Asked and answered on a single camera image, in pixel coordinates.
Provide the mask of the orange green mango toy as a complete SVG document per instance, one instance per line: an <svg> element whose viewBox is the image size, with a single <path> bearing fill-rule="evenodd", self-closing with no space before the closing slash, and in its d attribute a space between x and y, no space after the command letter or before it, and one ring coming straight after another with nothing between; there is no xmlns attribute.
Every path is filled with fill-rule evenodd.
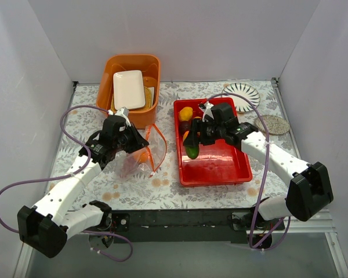
<svg viewBox="0 0 348 278"><path fill-rule="evenodd" d="M187 138L188 134L189 134L189 131L185 131L184 132L184 134L183 134L183 142ZM196 159L198 157L199 152L200 152L200 148L199 147L184 147L184 148L185 148L187 156L190 159Z"/></svg>

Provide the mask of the dark brown passion fruit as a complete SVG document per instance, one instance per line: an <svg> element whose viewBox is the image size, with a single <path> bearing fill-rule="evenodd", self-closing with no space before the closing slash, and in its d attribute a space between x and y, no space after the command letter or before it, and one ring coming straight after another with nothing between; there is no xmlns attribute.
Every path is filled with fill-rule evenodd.
<svg viewBox="0 0 348 278"><path fill-rule="evenodd" d="M191 122L189 122L189 121L179 122L179 133L181 135L184 135L185 132L189 131L190 129L191 129Z"/></svg>

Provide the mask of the purple grape bunch toy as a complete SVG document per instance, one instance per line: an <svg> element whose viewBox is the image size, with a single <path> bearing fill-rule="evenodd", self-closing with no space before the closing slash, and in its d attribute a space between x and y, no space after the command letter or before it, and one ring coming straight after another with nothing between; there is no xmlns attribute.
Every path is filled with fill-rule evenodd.
<svg viewBox="0 0 348 278"><path fill-rule="evenodd" d="M136 159L133 156L127 156L122 162L119 172L120 178L129 177L136 170Z"/></svg>

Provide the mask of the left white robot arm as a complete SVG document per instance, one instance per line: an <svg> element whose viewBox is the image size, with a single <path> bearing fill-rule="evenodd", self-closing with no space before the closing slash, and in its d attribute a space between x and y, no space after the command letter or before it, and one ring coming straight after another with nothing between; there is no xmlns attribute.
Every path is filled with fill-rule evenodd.
<svg viewBox="0 0 348 278"><path fill-rule="evenodd" d="M84 188L115 158L117 152L133 153L148 146L127 116L109 115L101 130L93 133L80 149L66 178L58 182L32 207L18 214L20 240L48 258L55 257L68 239L89 228L109 231L112 209L94 200L77 211L69 209Z"/></svg>

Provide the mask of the orange tangerine toy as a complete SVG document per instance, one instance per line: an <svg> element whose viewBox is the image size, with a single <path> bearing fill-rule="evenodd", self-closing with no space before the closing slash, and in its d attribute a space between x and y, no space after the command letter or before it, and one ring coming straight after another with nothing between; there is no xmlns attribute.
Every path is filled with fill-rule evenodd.
<svg viewBox="0 0 348 278"><path fill-rule="evenodd" d="M133 158L138 163L146 163L149 160L148 152L141 150L133 153Z"/></svg>

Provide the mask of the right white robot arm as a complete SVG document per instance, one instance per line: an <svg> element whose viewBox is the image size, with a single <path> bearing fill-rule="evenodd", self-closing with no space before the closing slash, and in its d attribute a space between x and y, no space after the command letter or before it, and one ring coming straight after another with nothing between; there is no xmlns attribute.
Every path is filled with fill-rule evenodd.
<svg viewBox="0 0 348 278"><path fill-rule="evenodd" d="M240 123L228 103L199 105L202 119L193 119L185 147L212 145L223 139L227 145L264 163L287 186L286 196L268 197L255 207L251 224L257 230L266 229L273 219L295 217L307 221L325 206L334 195L327 168L320 162L310 164L290 155L267 140L254 125Z"/></svg>

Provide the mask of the clear zip top bag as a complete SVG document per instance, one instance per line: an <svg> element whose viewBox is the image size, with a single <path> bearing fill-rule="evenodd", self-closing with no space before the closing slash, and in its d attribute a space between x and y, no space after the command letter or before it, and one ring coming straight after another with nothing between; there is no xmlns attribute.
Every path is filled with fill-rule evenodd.
<svg viewBox="0 0 348 278"><path fill-rule="evenodd" d="M156 124L152 124L146 127L143 138L148 141L147 147L133 153L123 152L116 158L115 178L127 180L135 174L150 178L161 167L168 151L163 133Z"/></svg>

